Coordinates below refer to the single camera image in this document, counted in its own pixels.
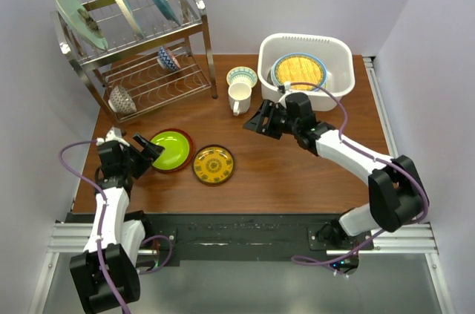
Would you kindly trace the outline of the yellow patterned small plate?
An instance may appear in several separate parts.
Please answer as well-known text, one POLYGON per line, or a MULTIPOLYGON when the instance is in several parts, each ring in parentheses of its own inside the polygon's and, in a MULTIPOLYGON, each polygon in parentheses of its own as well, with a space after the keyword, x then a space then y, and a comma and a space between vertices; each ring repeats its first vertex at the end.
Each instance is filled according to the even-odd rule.
POLYGON ((223 145, 206 145, 200 148, 192 160, 194 176, 207 186, 218 186, 231 178, 235 171, 235 159, 223 145))

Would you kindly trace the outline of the white fluted bottom plate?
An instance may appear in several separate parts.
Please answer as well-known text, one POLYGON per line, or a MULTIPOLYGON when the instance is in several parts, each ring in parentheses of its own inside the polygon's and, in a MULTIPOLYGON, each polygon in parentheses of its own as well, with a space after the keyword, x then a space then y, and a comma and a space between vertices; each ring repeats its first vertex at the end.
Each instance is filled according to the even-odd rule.
POLYGON ((274 86, 276 86, 275 78, 274 78, 274 68, 271 67, 268 73, 268 82, 274 86))

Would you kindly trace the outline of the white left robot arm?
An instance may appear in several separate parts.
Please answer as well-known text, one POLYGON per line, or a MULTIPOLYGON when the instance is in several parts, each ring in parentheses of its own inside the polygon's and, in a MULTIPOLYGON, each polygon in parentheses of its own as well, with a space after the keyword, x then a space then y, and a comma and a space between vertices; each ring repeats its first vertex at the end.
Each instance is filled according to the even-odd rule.
POLYGON ((90 182, 96 211, 91 234, 81 254, 71 258, 70 271, 82 308, 102 313, 140 298, 136 269, 139 249, 149 247, 154 231, 144 212, 127 213, 134 181, 163 153, 164 148, 134 135, 138 150, 113 127, 95 140, 100 166, 90 182))

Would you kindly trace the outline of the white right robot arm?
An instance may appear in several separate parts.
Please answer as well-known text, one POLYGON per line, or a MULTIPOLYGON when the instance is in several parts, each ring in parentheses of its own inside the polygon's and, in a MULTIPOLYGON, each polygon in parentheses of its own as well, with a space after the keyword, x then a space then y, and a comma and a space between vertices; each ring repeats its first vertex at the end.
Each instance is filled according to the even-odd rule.
POLYGON ((287 94, 280 102, 265 99, 243 127, 276 140, 291 134, 301 148, 334 162, 368 187, 368 203, 323 225, 316 233, 320 241, 348 249, 364 232, 395 232, 428 213, 428 196, 409 157, 392 158, 344 136, 316 118, 306 94, 287 94))

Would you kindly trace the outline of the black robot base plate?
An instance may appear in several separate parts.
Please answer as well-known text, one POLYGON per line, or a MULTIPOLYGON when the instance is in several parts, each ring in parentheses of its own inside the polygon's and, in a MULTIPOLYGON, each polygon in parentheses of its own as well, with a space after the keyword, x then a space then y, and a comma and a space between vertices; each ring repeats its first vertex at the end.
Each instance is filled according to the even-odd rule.
POLYGON ((160 259, 181 261, 289 261, 303 255, 325 261, 330 251, 346 253, 371 233, 353 238, 333 234, 336 214, 160 214, 133 212, 147 235, 165 235, 160 259))

